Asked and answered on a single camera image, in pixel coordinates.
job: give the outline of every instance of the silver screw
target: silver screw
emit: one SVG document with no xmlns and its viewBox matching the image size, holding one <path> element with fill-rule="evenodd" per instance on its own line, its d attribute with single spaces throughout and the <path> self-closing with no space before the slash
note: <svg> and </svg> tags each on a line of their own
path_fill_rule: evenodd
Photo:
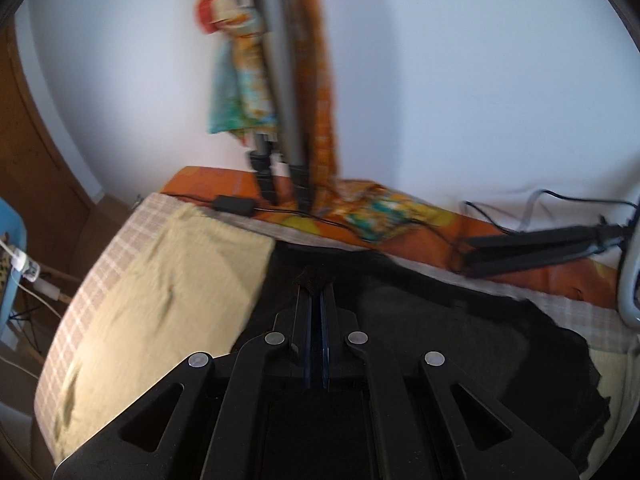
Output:
<svg viewBox="0 0 640 480">
<path fill-rule="evenodd" d="M 203 352 L 197 352 L 189 356 L 189 366 L 194 368 L 202 368 L 209 362 L 209 356 Z"/>
<path fill-rule="evenodd" d="M 431 366 L 442 366 L 444 364 L 444 355 L 440 352 L 428 352 L 424 356 L 424 361 Z"/>
<path fill-rule="evenodd" d="M 279 345 L 284 343 L 284 336 L 280 332 L 269 332 L 264 336 L 264 341 L 267 345 Z"/>
<path fill-rule="evenodd" d="M 364 345 L 369 340 L 369 336 L 364 332 L 351 332 L 348 337 L 349 341 L 354 345 Z"/>
</svg>

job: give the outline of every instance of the blue chair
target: blue chair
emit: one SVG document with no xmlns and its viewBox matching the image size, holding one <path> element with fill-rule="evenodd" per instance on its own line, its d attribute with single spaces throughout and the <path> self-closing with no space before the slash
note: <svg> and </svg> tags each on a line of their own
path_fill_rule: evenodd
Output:
<svg viewBox="0 0 640 480">
<path fill-rule="evenodd" d="M 18 247 L 26 252 L 27 250 L 27 229 L 24 227 L 22 218 L 15 212 L 11 206 L 0 198 L 0 234 L 8 233 L 9 244 Z M 7 278 L 4 296 L 0 304 L 0 335 L 6 326 L 6 322 L 11 314 L 14 304 L 15 294 L 18 290 L 16 282 L 20 281 L 20 273 L 15 269 L 11 269 L 12 276 Z"/>
</svg>

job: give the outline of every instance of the beige cloth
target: beige cloth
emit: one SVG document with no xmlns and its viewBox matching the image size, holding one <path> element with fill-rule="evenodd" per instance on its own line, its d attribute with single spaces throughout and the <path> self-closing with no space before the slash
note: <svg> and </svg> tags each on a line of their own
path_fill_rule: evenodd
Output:
<svg viewBox="0 0 640 480">
<path fill-rule="evenodd" d="M 190 204 L 171 215 L 104 298 L 78 347 L 56 410 L 56 463 L 191 353 L 230 351 L 273 244 Z"/>
</svg>

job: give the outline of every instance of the wooden door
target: wooden door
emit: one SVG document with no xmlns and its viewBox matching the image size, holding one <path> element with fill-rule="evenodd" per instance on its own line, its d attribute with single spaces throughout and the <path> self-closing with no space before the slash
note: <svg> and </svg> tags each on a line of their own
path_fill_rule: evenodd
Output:
<svg viewBox="0 0 640 480">
<path fill-rule="evenodd" d="M 0 197 L 22 216 L 30 256 L 67 270 L 92 202 L 34 106 L 13 24 L 0 33 Z"/>
</svg>

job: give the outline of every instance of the black cloth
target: black cloth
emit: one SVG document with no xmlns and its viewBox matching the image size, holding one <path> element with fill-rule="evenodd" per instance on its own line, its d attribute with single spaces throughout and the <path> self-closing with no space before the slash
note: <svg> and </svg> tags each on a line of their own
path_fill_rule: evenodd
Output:
<svg viewBox="0 0 640 480">
<path fill-rule="evenodd" d="M 306 267 L 310 273 L 301 277 Z M 471 378 L 568 457 L 587 466 L 609 419 L 609 399 L 586 341 L 530 301 L 448 285 L 373 251 L 276 243 L 260 297 L 234 349 L 267 332 L 294 306 L 297 283 L 334 284 L 336 304 L 360 328 L 391 346 L 404 373 L 430 350 L 450 356 Z"/>
</svg>

